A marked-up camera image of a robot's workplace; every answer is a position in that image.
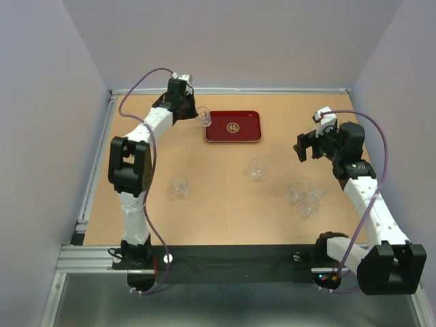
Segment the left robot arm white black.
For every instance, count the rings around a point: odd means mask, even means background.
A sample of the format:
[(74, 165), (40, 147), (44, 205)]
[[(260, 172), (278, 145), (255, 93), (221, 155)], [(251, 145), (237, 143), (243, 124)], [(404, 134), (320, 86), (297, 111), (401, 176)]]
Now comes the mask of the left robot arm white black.
[(121, 201), (124, 218), (121, 245), (108, 250), (114, 269), (144, 269), (151, 263), (150, 232), (144, 214), (154, 175), (155, 156), (151, 153), (166, 130), (179, 120), (197, 115), (191, 75), (175, 74), (139, 125), (126, 136), (112, 139), (108, 180)]

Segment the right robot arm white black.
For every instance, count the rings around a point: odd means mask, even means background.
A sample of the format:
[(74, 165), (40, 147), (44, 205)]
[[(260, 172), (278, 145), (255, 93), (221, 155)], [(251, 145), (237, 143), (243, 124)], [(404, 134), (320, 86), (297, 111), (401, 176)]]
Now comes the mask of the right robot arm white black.
[(314, 159), (325, 157), (332, 162), (334, 177), (363, 220), (359, 228), (365, 229), (369, 244), (363, 249), (354, 237), (325, 232), (316, 240), (313, 257), (322, 266), (336, 261), (354, 273), (366, 295), (415, 294), (426, 251), (396, 224), (379, 193), (381, 180), (362, 158), (364, 139), (364, 127), (353, 122), (332, 123), (296, 139), (294, 150), (300, 161), (306, 161), (311, 149)]

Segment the red lacquer tray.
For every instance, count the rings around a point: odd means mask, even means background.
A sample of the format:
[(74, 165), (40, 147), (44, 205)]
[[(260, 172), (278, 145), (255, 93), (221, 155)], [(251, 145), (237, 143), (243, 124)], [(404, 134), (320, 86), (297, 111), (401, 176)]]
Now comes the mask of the red lacquer tray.
[(211, 143), (254, 143), (262, 138), (260, 115), (254, 110), (214, 110), (211, 124), (205, 128)]

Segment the clear glass cluster right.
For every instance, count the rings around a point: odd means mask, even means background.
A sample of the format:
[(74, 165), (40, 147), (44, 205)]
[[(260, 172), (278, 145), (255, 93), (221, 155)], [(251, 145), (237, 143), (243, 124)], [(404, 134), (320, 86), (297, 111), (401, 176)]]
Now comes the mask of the clear glass cluster right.
[(318, 200), (323, 198), (326, 193), (326, 186), (318, 181), (313, 181), (307, 188), (307, 195)]

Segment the clear glass cluster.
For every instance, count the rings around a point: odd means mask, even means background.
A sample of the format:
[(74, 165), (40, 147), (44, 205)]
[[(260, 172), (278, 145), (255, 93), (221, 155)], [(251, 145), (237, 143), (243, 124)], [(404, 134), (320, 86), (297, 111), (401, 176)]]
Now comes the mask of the clear glass cluster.
[(313, 181), (307, 188), (307, 195), (318, 200), (323, 198), (326, 193), (326, 186), (318, 181)]
[(287, 200), (290, 204), (297, 204), (305, 196), (305, 187), (300, 183), (291, 183), (287, 187)]
[(317, 198), (306, 197), (300, 201), (299, 213), (303, 217), (310, 217), (320, 208), (320, 201)]

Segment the clear glass cluster left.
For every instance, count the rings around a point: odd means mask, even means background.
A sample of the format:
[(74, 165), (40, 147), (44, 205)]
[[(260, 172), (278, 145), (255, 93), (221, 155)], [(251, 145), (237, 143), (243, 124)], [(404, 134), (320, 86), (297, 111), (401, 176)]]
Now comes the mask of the clear glass cluster left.
[(287, 187), (287, 200), (290, 204), (297, 204), (305, 196), (305, 187), (300, 183), (291, 183)]

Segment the clear glass cluster front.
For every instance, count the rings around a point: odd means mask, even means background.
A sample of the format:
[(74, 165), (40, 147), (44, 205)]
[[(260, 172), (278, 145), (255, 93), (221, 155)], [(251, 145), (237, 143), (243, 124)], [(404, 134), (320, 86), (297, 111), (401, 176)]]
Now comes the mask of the clear glass cluster front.
[(300, 201), (299, 213), (303, 217), (310, 217), (320, 208), (320, 201), (317, 198), (306, 197)]

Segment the aluminium frame rail back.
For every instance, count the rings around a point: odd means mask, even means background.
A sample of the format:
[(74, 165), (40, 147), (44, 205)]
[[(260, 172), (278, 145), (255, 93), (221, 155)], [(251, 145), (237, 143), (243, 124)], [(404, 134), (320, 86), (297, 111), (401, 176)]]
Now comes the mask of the aluminium frame rail back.
[[(132, 95), (160, 95), (166, 88), (136, 89)], [(287, 95), (287, 94), (349, 94), (347, 88), (227, 88), (227, 87), (196, 87), (196, 95)], [(126, 95), (127, 89), (111, 90), (111, 95)]]

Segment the aluminium frame rail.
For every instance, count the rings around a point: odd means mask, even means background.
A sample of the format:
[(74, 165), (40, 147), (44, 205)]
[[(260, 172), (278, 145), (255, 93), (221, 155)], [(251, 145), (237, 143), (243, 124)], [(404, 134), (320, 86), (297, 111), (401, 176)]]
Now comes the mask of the aluminium frame rail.
[(81, 246), (84, 242), (84, 236), (86, 234), (91, 216), (91, 209), (100, 176), (102, 161), (104, 160), (105, 146), (110, 133), (110, 126), (114, 116), (117, 99), (117, 95), (110, 95), (109, 97), (108, 106), (104, 116), (102, 132), (96, 146), (95, 159), (84, 194), (84, 199), (82, 201), (79, 216), (74, 227), (74, 232), (69, 241), (69, 245), (72, 246)]
[(127, 294), (127, 272), (112, 268), (103, 246), (63, 246), (54, 273), (41, 326), (100, 324), (114, 296)]
[[(136, 89), (132, 95), (160, 95), (166, 88)], [(227, 87), (196, 87), (196, 95), (287, 95), (287, 94), (349, 94), (347, 88), (227, 88)], [(127, 89), (111, 90), (111, 95), (126, 95)]]

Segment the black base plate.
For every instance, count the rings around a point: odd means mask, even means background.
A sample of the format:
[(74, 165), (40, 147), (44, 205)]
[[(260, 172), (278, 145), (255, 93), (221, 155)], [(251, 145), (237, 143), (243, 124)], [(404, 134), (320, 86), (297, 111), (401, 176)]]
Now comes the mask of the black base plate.
[(127, 271), (138, 292), (159, 284), (315, 283), (336, 290), (337, 262), (319, 259), (314, 245), (192, 245), (110, 248), (114, 270)]

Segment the aluminium frame rail left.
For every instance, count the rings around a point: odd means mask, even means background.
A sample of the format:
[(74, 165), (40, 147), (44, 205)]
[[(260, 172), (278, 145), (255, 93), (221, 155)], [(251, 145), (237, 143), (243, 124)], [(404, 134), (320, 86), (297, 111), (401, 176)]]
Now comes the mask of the aluminium frame rail left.
[(110, 95), (109, 97), (108, 106), (104, 116), (102, 132), (96, 146), (95, 159), (84, 194), (84, 199), (82, 201), (79, 216), (74, 227), (74, 232), (69, 241), (69, 245), (72, 246), (81, 246), (84, 242), (84, 236), (86, 234), (91, 216), (91, 209), (100, 176), (102, 161), (104, 160), (105, 146), (110, 133), (110, 126), (114, 116), (117, 99), (117, 95)]

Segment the aluminium frame rail front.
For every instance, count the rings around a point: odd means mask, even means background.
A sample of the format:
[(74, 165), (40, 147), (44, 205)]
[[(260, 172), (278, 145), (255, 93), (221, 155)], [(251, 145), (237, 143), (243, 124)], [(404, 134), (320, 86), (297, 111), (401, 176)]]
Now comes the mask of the aluminium frame rail front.
[(100, 324), (114, 296), (127, 294), (127, 272), (112, 268), (103, 246), (63, 246), (54, 273), (41, 326)]

